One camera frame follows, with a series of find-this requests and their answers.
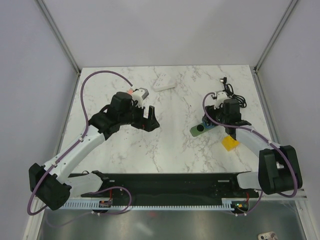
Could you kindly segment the blue cube socket adapter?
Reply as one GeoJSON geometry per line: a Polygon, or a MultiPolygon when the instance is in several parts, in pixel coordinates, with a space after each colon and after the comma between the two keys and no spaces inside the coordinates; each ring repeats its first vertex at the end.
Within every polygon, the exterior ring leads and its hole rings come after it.
{"type": "Polygon", "coordinates": [[[202,118],[202,123],[203,123],[203,127],[206,130],[212,129],[217,126],[215,123],[213,123],[210,119],[208,119],[205,116],[202,118]]]}

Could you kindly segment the green power strip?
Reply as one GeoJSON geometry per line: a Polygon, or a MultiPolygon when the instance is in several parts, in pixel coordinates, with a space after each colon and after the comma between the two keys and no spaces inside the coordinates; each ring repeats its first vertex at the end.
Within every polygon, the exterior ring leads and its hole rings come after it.
{"type": "Polygon", "coordinates": [[[193,137],[198,137],[203,133],[206,133],[208,131],[210,131],[211,129],[213,129],[215,127],[215,125],[210,125],[207,126],[206,124],[204,124],[203,122],[201,124],[195,125],[190,129],[190,134],[193,137]]]}

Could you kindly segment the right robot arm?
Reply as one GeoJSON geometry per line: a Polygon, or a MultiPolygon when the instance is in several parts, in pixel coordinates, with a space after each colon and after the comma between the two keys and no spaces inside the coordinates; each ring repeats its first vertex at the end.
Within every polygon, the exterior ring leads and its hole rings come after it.
{"type": "Polygon", "coordinates": [[[204,103],[202,107],[206,123],[223,126],[233,140],[246,146],[258,158],[256,172],[239,173],[237,179],[229,184],[233,196],[240,197],[247,189],[287,198],[296,196],[303,182],[294,147],[280,145],[259,133],[250,122],[242,119],[235,99],[224,100],[219,108],[204,103]]]}

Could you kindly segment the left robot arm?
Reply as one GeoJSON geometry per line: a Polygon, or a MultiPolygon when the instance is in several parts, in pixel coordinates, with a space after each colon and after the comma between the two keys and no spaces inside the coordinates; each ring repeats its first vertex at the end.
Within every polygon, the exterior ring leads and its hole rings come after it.
{"type": "Polygon", "coordinates": [[[78,139],[43,165],[34,163],[28,170],[32,197],[39,198],[46,207],[55,211],[73,193],[82,195],[93,191],[99,197],[106,196],[110,185],[101,179],[102,176],[97,171],[82,176],[84,184],[81,187],[73,185],[69,176],[91,151],[118,132],[121,126],[130,125],[146,132],[159,128],[154,106],[149,106],[148,116],[144,116],[144,100],[148,95],[145,88],[117,92],[109,104],[87,120],[78,139]]]}

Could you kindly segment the yellow cube socket adapter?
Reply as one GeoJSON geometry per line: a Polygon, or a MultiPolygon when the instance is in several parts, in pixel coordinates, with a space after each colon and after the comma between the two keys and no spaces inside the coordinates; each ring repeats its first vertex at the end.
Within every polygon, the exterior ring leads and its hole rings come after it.
{"type": "Polygon", "coordinates": [[[221,144],[229,152],[236,148],[240,144],[240,142],[228,135],[221,141],[221,144]]]}

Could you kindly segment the white triangular power strip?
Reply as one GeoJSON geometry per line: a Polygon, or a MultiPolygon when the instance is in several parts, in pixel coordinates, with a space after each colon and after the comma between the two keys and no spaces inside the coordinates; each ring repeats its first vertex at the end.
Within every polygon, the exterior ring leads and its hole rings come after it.
{"type": "Polygon", "coordinates": [[[168,73],[162,73],[159,75],[158,79],[155,81],[152,89],[155,92],[165,91],[173,89],[177,86],[177,81],[168,73]]]}

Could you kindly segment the smartphone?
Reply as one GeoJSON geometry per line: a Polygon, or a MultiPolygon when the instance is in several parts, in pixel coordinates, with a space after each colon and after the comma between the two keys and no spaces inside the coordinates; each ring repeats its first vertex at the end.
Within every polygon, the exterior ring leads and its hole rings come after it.
{"type": "Polygon", "coordinates": [[[278,240],[278,236],[274,231],[263,232],[257,236],[258,240],[278,240]]]}

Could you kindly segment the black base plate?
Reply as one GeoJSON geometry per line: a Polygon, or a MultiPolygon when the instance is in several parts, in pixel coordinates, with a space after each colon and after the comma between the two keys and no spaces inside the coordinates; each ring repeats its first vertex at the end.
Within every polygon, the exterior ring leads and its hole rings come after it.
{"type": "Polygon", "coordinates": [[[98,190],[82,197],[111,197],[118,204],[217,204],[220,199],[253,199],[235,173],[103,173],[98,190]]]}

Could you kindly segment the right aluminium frame post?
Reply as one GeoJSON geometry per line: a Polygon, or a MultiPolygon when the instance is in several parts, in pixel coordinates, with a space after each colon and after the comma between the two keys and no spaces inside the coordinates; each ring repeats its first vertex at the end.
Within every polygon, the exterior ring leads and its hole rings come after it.
{"type": "Polygon", "coordinates": [[[262,54],[260,55],[257,63],[252,67],[253,72],[257,75],[260,68],[262,67],[263,63],[265,62],[266,58],[268,57],[270,51],[272,50],[273,46],[275,45],[276,41],[278,40],[279,36],[281,35],[282,31],[284,30],[287,22],[289,21],[291,15],[295,11],[297,5],[299,4],[300,0],[291,0],[286,7],[283,15],[281,16],[275,30],[273,31],[270,39],[267,42],[262,54]]]}

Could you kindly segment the aluminium frame post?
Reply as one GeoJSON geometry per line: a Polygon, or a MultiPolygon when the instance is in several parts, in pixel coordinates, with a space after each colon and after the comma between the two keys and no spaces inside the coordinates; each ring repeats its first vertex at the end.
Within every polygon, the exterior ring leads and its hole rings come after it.
{"type": "Polygon", "coordinates": [[[283,15],[281,16],[275,30],[273,31],[270,39],[267,42],[262,54],[260,55],[257,63],[252,67],[253,72],[257,75],[260,68],[262,67],[263,63],[265,62],[266,58],[268,57],[270,51],[272,50],[273,46],[275,45],[276,41],[278,40],[279,36],[281,35],[282,31],[284,30],[287,22],[289,21],[291,15],[295,11],[297,5],[299,4],[300,0],[291,0],[286,7],[283,15]]]}
{"type": "Polygon", "coordinates": [[[50,27],[54,37],[56,38],[60,48],[62,49],[64,55],[66,56],[68,62],[72,66],[74,72],[79,77],[81,74],[81,69],[79,65],[77,64],[67,42],[65,41],[61,31],[59,30],[58,25],[56,24],[52,14],[50,13],[49,8],[47,7],[44,0],[35,0],[34,1],[36,5],[38,6],[41,14],[43,15],[45,21],[47,22],[48,26],[50,27]]]}

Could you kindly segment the left aluminium frame post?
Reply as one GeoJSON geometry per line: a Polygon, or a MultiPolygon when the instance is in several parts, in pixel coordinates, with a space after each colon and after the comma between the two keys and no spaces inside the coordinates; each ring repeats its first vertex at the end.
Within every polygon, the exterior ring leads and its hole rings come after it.
{"type": "Polygon", "coordinates": [[[54,37],[56,38],[60,48],[62,49],[64,55],[66,56],[68,62],[72,66],[74,72],[79,77],[81,74],[81,69],[79,65],[77,64],[67,42],[65,41],[61,31],[59,30],[58,25],[56,24],[52,14],[50,13],[49,8],[47,7],[44,0],[35,0],[34,1],[36,5],[38,6],[41,14],[43,15],[45,21],[47,22],[48,26],[50,27],[54,37]]]}

